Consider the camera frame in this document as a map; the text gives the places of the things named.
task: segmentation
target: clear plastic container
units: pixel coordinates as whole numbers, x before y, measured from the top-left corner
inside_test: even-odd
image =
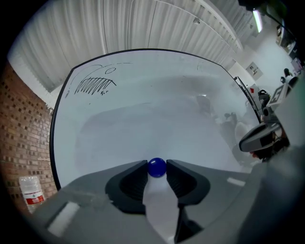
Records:
[[[19,184],[24,201],[32,214],[45,201],[39,178],[37,176],[22,176],[19,177]]]

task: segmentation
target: whiteboard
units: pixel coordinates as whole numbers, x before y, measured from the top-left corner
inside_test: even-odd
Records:
[[[218,64],[169,50],[107,54],[75,67],[62,87],[51,125],[54,179],[64,187],[154,157],[249,172],[254,161],[234,146],[257,124]]]

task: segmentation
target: fluorescent light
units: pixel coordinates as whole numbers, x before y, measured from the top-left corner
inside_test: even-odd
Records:
[[[253,16],[254,16],[254,19],[255,19],[255,22],[256,22],[258,33],[260,33],[263,29],[261,14],[260,14],[259,11],[254,10],[253,11]]]

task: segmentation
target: ceiling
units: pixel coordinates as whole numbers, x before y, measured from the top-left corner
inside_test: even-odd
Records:
[[[252,22],[237,0],[55,0],[28,22],[12,52],[52,92],[73,67],[126,49],[178,50],[230,66]]]

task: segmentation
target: blue ball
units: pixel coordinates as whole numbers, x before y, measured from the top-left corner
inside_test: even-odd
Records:
[[[148,162],[148,174],[158,178],[166,173],[166,162],[162,158],[153,158]]]

